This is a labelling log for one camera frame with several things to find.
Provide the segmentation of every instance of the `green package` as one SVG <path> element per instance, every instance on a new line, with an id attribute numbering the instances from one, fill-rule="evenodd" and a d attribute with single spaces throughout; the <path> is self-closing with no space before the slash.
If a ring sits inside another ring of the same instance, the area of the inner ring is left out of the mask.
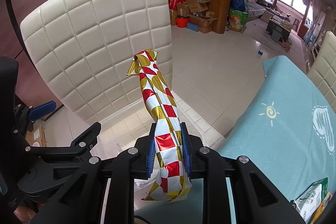
<path id="1" fill-rule="evenodd" d="M 304 221 L 309 220 L 311 215 L 320 206 L 322 200 L 327 196 L 328 178 L 313 182 L 309 188 L 292 205 Z"/>
<path id="2" fill-rule="evenodd" d="M 249 13 L 230 9 L 230 30 L 235 32 L 244 32 Z"/>

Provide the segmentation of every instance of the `bottle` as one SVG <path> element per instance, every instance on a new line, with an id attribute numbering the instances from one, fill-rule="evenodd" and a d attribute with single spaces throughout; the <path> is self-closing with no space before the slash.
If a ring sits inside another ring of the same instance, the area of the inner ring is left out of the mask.
<path id="1" fill-rule="evenodd" d="M 263 56 L 263 51 L 258 51 L 257 58 L 261 58 Z"/>

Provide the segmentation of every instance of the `red and gold checkered paper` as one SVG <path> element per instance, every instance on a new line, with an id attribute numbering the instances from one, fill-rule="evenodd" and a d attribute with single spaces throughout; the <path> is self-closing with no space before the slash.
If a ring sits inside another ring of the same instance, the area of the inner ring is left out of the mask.
<path id="1" fill-rule="evenodd" d="M 151 50 L 137 53 L 127 75 L 139 75 L 143 101 L 156 122 L 155 152 L 160 173 L 145 200 L 175 202 L 186 198 L 191 182 L 184 171 L 177 106 L 156 57 L 157 52 Z"/>

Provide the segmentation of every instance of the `sofa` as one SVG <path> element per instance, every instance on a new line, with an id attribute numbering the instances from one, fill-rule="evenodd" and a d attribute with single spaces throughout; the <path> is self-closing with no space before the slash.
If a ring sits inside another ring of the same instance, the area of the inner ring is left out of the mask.
<path id="1" fill-rule="evenodd" d="M 252 2 L 249 2 L 249 0 L 245 1 L 245 6 L 247 8 L 247 12 L 249 13 L 248 21 L 262 16 L 266 11 L 266 8 L 256 3 L 256 1 L 257 0 L 252 0 Z"/>

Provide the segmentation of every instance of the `blue box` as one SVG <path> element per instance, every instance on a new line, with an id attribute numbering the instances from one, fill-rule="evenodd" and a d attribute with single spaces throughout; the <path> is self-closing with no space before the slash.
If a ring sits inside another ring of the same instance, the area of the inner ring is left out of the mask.
<path id="1" fill-rule="evenodd" d="M 195 32 L 198 32 L 200 30 L 199 26 L 190 22 L 187 23 L 187 29 L 193 30 Z"/>

